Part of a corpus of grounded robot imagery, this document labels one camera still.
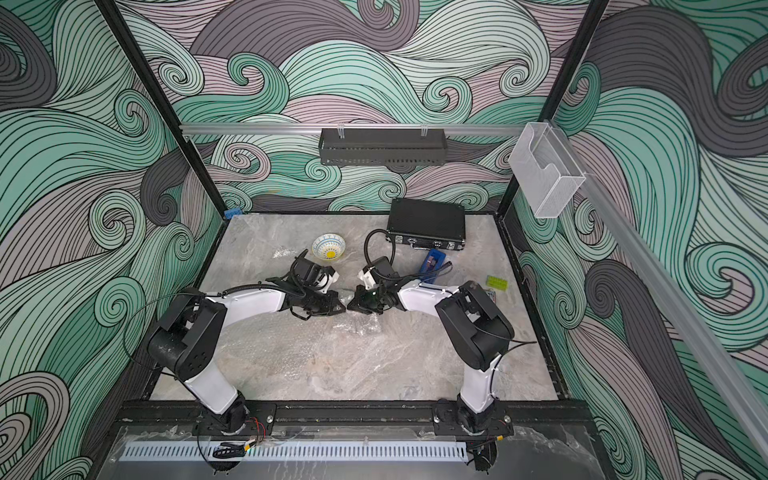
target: green toy brick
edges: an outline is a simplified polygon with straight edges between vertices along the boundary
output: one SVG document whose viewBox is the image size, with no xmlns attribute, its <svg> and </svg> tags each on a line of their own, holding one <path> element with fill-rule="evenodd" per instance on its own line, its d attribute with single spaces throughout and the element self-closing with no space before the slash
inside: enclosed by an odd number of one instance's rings
<svg viewBox="0 0 768 480">
<path fill-rule="evenodd" d="M 503 278 L 498 278 L 496 276 L 488 275 L 488 278 L 485 279 L 485 285 L 488 285 L 491 288 L 495 288 L 496 290 L 506 290 L 507 280 L 504 280 Z"/>
</svg>

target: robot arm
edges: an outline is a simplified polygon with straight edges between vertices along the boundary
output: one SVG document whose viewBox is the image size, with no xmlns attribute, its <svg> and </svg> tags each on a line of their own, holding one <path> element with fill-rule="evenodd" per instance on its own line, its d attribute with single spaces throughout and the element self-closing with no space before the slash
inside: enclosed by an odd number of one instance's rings
<svg viewBox="0 0 768 480">
<path fill-rule="evenodd" d="M 245 423 L 244 398 L 213 361 L 221 329 L 262 313 L 290 310 L 300 319 L 336 315 L 346 311 L 339 294 L 329 290 L 339 274 L 304 258 L 296 258 L 290 271 L 267 283 L 244 285 L 207 296 L 187 289 L 171 302 L 150 335 L 147 351 L 168 368 L 209 410 L 222 432 L 238 433 Z M 293 311 L 300 307 L 301 316 Z"/>
<path fill-rule="evenodd" d="M 515 336 L 488 294 L 474 281 L 461 286 L 435 286 L 400 277 L 386 257 L 371 262 L 358 277 L 365 285 L 357 287 L 348 310 L 383 313 L 394 307 L 440 318 L 465 364 L 458 396 L 459 421 L 470 433 L 484 431 L 495 402 L 492 373 Z"/>
</svg>

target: green swirl pattern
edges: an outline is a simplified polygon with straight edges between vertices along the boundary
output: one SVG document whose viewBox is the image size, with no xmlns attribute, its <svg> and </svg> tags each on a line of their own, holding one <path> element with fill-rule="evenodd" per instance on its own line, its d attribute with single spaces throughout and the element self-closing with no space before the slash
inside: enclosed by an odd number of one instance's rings
<svg viewBox="0 0 768 480">
<path fill-rule="evenodd" d="M 768 2 L 651 4 L 608 7 L 555 122 L 768 402 L 768 142 L 757 133 L 768 74 L 756 55 Z M 513 208 L 511 236 L 565 382 L 590 405 L 617 475 L 768 478 L 590 199 L 577 194 L 553 220 L 533 218 L 522 193 Z M 591 343 L 594 321 L 621 348 Z M 637 368 L 606 375 L 620 364 Z M 647 404 L 663 411 L 631 401 L 649 383 Z"/>
<path fill-rule="evenodd" d="M 304 3 L 267 8 L 259 0 L 243 0 L 224 9 L 214 0 L 198 3 L 190 11 L 176 8 L 179 5 L 173 2 L 123 7 L 129 27 L 183 122 L 244 122 L 273 115 L 273 121 L 330 124 L 534 121 L 560 65 L 551 53 L 572 35 L 561 26 L 578 23 L 585 4 L 583 0 L 377 0 L 371 9 L 371 5 L 358 5 L 358 0 L 323 0 L 318 8 L 333 18 L 326 24 Z M 180 31 L 179 25 L 192 20 L 202 29 Z M 258 78 L 254 72 L 264 81 L 258 92 L 249 83 Z M 200 75 L 203 87 L 198 90 Z M 213 135 L 194 140 L 198 144 L 233 141 L 230 136 Z M 382 193 L 377 179 L 360 184 L 360 191 L 354 192 L 346 189 L 349 182 L 344 179 L 331 190 L 326 190 L 327 178 L 321 185 L 310 185 L 302 175 L 302 162 L 316 158 L 317 148 L 316 139 L 307 140 L 275 135 L 271 143 L 280 144 L 280 149 L 268 151 L 263 147 L 266 138 L 240 137 L 237 141 L 252 141 L 269 156 L 267 178 L 259 175 L 238 183 L 217 177 L 214 181 L 232 206 L 389 208 L 391 194 Z M 449 146 L 461 151 L 455 161 L 511 176 L 507 167 L 499 166 L 498 158 L 484 158 L 486 152 L 477 146 L 498 146 L 514 138 L 452 140 L 460 142 Z M 222 152 L 219 145 L 204 160 L 227 168 Z M 355 178 L 356 169 L 344 167 L 340 174 Z M 413 173 L 395 167 L 392 172 L 402 179 Z M 422 182 L 409 184 L 412 194 L 408 189 L 397 190 L 396 184 L 383 190 L 420 198 L 420 192 L 429 190 L 435 200 L 460 203 L 470 210 L 493 210 L 508 178 L 464 181 L 453 174 L 442 179 L 425 176 Z M 329 201 L 307 203 L 308 198 Z"/>
<path fill-rule="evenodd" d="M 0 403 L 0 424 L 20 426 L 13 438 L 3 430 L 0 476 L 86 478 L 102 442 L 91 421 L 139 395 L 148 375 L 122 376 L 123 333 L 134 349 L 168 302 L 126 321 L 195 281 L 221 220 L 174 162 L 177 145 L 92 0 L 0 6 L 17 35 L 0 35 L 4 61 L 19 75 L 43 68 L 22 85 L 31 100 L 3 103 L 10 90 L 0 101 L 0 386 L 29 392 Z M 189 52 L 147 33 L 138 37 L 166 86 L 198 93 Z M 43 49 L 22 50 L 35 42 Z M 0 79 L 3 95 L 13 75 Z"/>
</svg>

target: black cable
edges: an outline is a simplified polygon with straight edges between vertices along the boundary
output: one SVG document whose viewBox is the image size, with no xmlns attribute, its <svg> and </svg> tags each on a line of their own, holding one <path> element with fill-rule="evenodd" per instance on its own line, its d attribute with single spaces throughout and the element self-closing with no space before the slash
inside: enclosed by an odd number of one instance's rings
<svg viewBox="0 0 768 480">
<path fill-rule="evenodd" d="M 451 267 L 451 269 L 448 270 L 447 272 L 443 272 L 443 270 L 445 270 L 449 266 Z M 414 273 L 412 275 L 406 275 L 405 278 L 414 277 L 413 279 L 416 280 L 418 278 L 422 278 L 424 276 L 428 276 L 429 278 L 427 280 L 434 280 L 435 278 L 437 278 L 439 276 L 448 275 L 452 271 L 453 271 L 453 263 L 452 262 L 446 262 L 445 265 L 441 266 L 437 270 L 430 270 L 429 272 L 424 272 L 424 273 Z"/>
<path fill-rule="evenodd" d="M 503 439 L 503 438 L 504 438 L 503 435 L 499 435 L 499 436 L 495 436 L 494 435 L 491 438 L 489 438 L 488 440 L 485 440 L 483 443 L 478 443 L 477 445 L 473 445 L 472 447 L 467 447 L 467 450 L 469 452 L 473 452 L 475 450 L 482 449 L 484 446 L 486 446 L 488 444 L 491 444 L 491 443 L 494 443 L 494 442 L 498 442 L 500 439 Z"/>
<path fill-rule="evenodd" d="M 491 394 L 491 396 L 493 398 L 498 398 L 498 397 L 493 395 L 493 375 L 496 374 L 496 369 L 498 368 L 498 366 L 502 364 L 502 360 L 504 359 L 504 355 L 506 355 L 507 353 L 510 353 L 512 350 L 514 350 L 516 348 L 519 348 L 521 346 L 531 345 L 532 343 L 537 343 L 537 342 L 520 342 L 518 345 L 515 345 L 512 348 L 506 350 L 504 353 L 502 353 L 502 357 L 500 359 L 498 359 L 498 362 L 496 363 L 496 366 L 493 367 L 493 370 L 491 371 L 491 382 L 488 384 L 489 393 Z"/>
<path fill-rule="evenodd" d="M 277 290 L 278 292 L 283 292 L 286 295 L 297 296 L 299 298 L 303 298 L 306 295 L 304 292 L 296 293 L 295 291 L 288 290 L 287 288 L 282 288 L 281 286 L 277 285 L 270 285 L 268 283 L 247 283 L 245 285 L 238 285 L 233 286 L 232 288 L 228 288 L 221 292 L 218 296 L 227 296 L 233 293 L 242 292 L 243 290 Z"/>
<path fill-rule="evenodd" d="M 200 424 L 199 423 L 195 425 L 195 432 L 196 432 L 195 439 L 197 440 L 197 451 L 200 453 L 200 456 L 203 457 L 203 460 L 205 460 L 208 466 L 211 467 L 211 469 L 214 471 L 214 475 L 216 475 L 216 472 L 219 471 L 218 468 L 214 467 L 210 463 L 210 461 L 208 460 L 208 457 L 205 456 L 205 454 L 203 453 L 203 449 L 200 447 Z"/>
<path fill-rule="evenodd" d="M 509 338 L 508 336 L 501 336 L 501 335 L 496 335 L 495 333 L 491 333 L 491 332 L 489 332 L 488 330 L 483 330 L 482 328 L 480 328 L 480 327 L 479 327 L 479 326 L 477 326 L 477 325 L 474 325 L 474 327 L 475 327 L 477 330 L 479 330 L 479 331 L 483 332 L 485 335 L 494 336 L 494 337 L 496 337 L 497 339 L 506 340 L 506 341 L 508 341 L 508 342 L 520 343 L 521 345 L 531 345 L 532 343 L 538 343 L 538 342 L 536 342 L 535 340 L 532 340 L 532 341 L 530 341 L 530 342 L 524 342 L 523 340 L 515 340 L 515 339 L 512 339 L 512 338 Z"/>
<path fill-rule="evenodd" d="M 384 233 L 384 236 L 387 237 L 387 239 L 389 239 L 389 242 L 392 244 L 392 256 L 387 260 L 389 261 L 390 265 L 394 266 L 395 265 L 395 248 L 396 248 L 395 239 L 392 238 L 392 235 L 390 235 L 388 231 L 382 228 L 371 230 L 368 233 L 368 236 L 366 237 L 366 241 L 362 242 L 362 254 L 366 258 L 366 264 L 368 265 L 371 264 L 371 257 L 368 256 L 368 242 L 371 241 L 371 237 L 373 237 L 377 233 Z"/>
<path fill-rule="evenodd" d="M 241 444 L 236 444 L 234 442 L 222 442 L 220 447 L 215 449 L 214 453 L 211 455 L 218 459 L 243 458 L 247 453 L 245 446 L 248 444 L 249 442 L 243 442 Z"/>
<path fill-rule="evenodd" d="M 507 422 L 505 422 L 503 420 L 500 420 L 500 419 L 496 419 L 496 420 L 498 420 L 498 422 L 501 423 L 503 426 L 507 427 L 507 435 L 506 436 L 509 437 L 509 436 L 514 435 L 514 432 L 512 431 L 511 425 L 509 425 Z"/>
<path fill-rule="evenodd" d="M 473 452 L 472 453 L 472 458 L 469 460 L 469 462 L 466 462 L 464 465 L 469 466 L 469 464 L 474 462 L 477 458 L 482 458 L 483 460 L 485 460 L 485 463 L 488 464 L 489 468 L 491 468 L 493 466 L 493 464 L 491 463 L 490 460 L 488 460 L 486 457 L 480 455 L 480 452 L 477 452 L 477 453 Z"/>
</svg>

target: vented metal panel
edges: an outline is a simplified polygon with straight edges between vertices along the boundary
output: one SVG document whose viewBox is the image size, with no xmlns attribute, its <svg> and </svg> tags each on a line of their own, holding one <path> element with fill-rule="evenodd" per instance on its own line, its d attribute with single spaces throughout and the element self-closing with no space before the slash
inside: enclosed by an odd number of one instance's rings
<svg viewBox="0 0 768 480">
<path fill-rule="evenodd" d="M 210 462 L 211 456 L 225 442 L 201 442 L 200 450 Z M 197 442 L 128 442 L 121 462 L 203 461 Z M 328 442 L 288 441 L 280 445 L 258 445 L 243 458 L 251 462 L 467 462 L 464 442 Z"/>
<path fill-rule="evenodd" d="M 324 128 L 318 145 L 324 165 L 442 165 L 448 155 L 443 130 Z"/>
</svg>

